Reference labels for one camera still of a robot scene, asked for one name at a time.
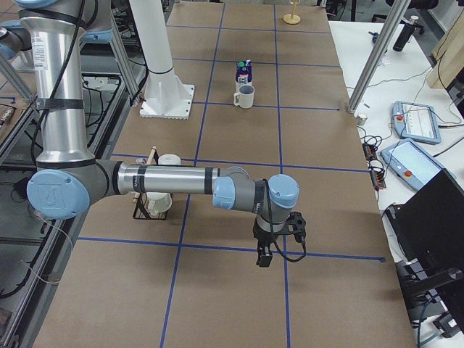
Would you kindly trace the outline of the grey robot arm background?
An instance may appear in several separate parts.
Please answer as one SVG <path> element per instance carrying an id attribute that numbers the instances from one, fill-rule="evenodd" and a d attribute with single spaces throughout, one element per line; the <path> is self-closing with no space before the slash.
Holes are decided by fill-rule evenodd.
<path id="1" fill-rule="evenodd" d="M 1 23 L 1 55 L 11 60 L 20 51 L 32 49 L 30 34 L 19 20 L 7 20 Z"/>

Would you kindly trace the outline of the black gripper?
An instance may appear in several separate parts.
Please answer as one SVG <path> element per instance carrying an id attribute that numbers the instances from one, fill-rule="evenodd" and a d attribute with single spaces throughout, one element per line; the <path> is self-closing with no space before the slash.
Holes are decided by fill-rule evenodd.
<path id="1" fill-rule="evenodd" d="M 257 261 L 256 265 L 260 268 L 268 268 L 273 259 L 270 245 L 273 243 L 275 235 L 270 231 L 273 228 L 275 234 L 280 233 L 285 226 L 285 222 L 270 224 L 263 217 L 256 217 L 253 225 L 253 236 L 257 240 Z"/>

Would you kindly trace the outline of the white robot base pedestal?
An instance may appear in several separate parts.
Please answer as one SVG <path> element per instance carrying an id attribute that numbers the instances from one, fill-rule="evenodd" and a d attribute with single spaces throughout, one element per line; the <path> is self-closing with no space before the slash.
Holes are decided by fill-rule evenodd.
<path id="1" fill-rule="evenodd" d="M 142 117 L 186 120 L 195 86 L 176 75 L 161 1 L 132 0 L 130 7 L 148 69 Z"/>

